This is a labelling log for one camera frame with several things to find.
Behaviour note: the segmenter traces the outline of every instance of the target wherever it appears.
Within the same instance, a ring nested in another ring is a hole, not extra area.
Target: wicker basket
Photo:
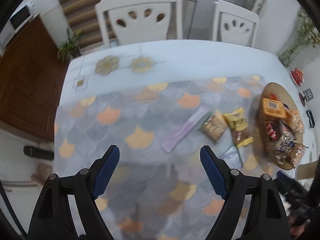
[[[260,131],[260,136],[261,136],[261,140],[263,142],[264,148],[266,150],[266,152],[268,153],[268,155],[270,156],[270,158],[272,159],[272,161],[274,162],[274,164],[276,164],[278,167],[280,167],[281,169],[284,170],[291,170],[292,166],[289,165],[289,163],[287,163],[287,161],[284,161],[283,164],[279,164],[277,162],[277,159],[275,157],[275,151],[273,148],[273,144],[272,142],[270,142],[269,136],[266,132],[266,128],[265,128],[265,120],[266,120],[266,116],[263,113],[263,109],[262,109],[262,98],[264,97],[268,97],[268,94],[274,94],[276,95],[279,100],[283,103],[285,103],[290,109],[297,109],[297,106],[295,104],[295,102],[292,100],[291,96],[289,95],[289,93],[287,92],[287,90],[285,90],[282,86],[280,86],[277,83],[269,83],[262,95],[261,95],[261,99],[260,99],[260,106],[259,106],[259,110],[258,110],[258,127],[259,127],[259,131]],[[302,143],[303,142],[303,134],[301,132],[296,132],[295,133],[296,136],[296,141],[297,143]]]

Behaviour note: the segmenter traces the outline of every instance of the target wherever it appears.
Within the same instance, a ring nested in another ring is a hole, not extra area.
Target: scale-patterned placemat
[[[256,134],[254,117],[265,85],[261,76],[163,83],[60,106],[54,171],[60,177],[74,175],[115,144],[119,164],[96,200],[114,239],[205,239],[223,200],[212,189],[199,151],[209,145],[220,157],[232,146],[230,130],[216,145],[195,129],[169,154],[160,145],[200,105],[222,113],[244,107],[249,129]],[[275,165],[257,152],[263,152],[259,144],[241,148],[241,171],[274,174]],[[249,201],[234,238],[241,235]],[[76,229],[84,233],[74,198],[70,202]]]

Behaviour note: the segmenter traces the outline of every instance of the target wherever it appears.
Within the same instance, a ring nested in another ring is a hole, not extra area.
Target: chair backrest
[[[106,47],[110,47],[105,12],[121,45],[165,40],[171,19],[171,3],[176,4],[177,39],[182,39],[182,0],[101,0],[96,6],[99,27]]]
[[[254,46],[260,18],[245,8],[225,1],[214,2],[212,41]]]

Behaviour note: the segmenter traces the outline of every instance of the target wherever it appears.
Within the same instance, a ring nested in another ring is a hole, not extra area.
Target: wooden cabinet
[[[0,58],[0,120],[53,141],[67,71],[40,17],[13,38]]]

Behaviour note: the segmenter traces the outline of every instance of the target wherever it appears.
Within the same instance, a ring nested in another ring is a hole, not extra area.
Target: barcode
[[[269,106],[270,108],[278,109],[278,104],[277,104],[277,103],[274,103],[274,102],[268,101],[268,106]]]

